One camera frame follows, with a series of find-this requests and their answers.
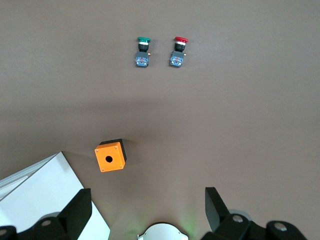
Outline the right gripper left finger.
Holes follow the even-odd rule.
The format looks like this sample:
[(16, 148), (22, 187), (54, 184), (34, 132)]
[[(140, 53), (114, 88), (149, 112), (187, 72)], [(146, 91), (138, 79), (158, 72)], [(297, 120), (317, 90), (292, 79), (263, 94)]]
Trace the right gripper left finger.
[(81, 189), (56, 217), (39, 220), (17, 240), (78, 240), (91, 216), (91, 190)]

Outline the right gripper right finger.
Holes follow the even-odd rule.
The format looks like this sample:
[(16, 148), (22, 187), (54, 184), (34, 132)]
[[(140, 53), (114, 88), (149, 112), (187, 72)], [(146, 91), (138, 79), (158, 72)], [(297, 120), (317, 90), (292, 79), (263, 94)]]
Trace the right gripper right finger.
[(215, 187), (205, 188), (205, 214), (211, 231), (202, 240), (267, 240), (265, 228), (229, 212)]

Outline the white drawer cabinet shell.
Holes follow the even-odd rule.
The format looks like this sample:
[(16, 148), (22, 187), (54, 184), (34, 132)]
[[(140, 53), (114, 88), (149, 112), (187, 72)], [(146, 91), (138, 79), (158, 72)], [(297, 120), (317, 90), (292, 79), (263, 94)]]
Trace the white drawer cabinet shell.
[[(14, 227), (28, 230), (56, 217), (79, 190), (85, 189), (60, 152), (0, 180), (0, 236)], [(110, 228), (92, 203), (92, 215), (78, 240), (109, 240)]]

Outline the red push button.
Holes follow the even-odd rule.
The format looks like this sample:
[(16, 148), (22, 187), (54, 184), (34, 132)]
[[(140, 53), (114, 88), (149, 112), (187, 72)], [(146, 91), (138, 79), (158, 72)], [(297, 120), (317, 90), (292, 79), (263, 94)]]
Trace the red push button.
[(176, 36), (174, 41), (174, 50), (171, 53), (169, 64), (173, 67), (180, 68), (184, 63), (184, 57), (186, 56), (184, 51), (189, 40), (182, 36)]

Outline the green push button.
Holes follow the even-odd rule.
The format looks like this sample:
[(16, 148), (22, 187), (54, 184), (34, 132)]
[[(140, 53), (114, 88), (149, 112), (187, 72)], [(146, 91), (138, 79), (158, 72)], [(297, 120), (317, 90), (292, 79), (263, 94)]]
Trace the green push button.
[(135, 55), (135, 66), (146, 68), (149, 65), (149, 57), (151, 53), (149, 52), (149, 44), (151, 39), (148, 37), (139, 36), (137, 38), (138, 51)]

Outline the orange button enclosure box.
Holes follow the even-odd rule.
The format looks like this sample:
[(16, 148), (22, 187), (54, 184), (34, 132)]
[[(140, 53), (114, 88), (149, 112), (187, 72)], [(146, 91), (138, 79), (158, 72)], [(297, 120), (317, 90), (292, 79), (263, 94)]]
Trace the orange button enclosure box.
[(94, 150), (102, 173), (123, 170), (127, 156), (121, 138), (101, 142)]

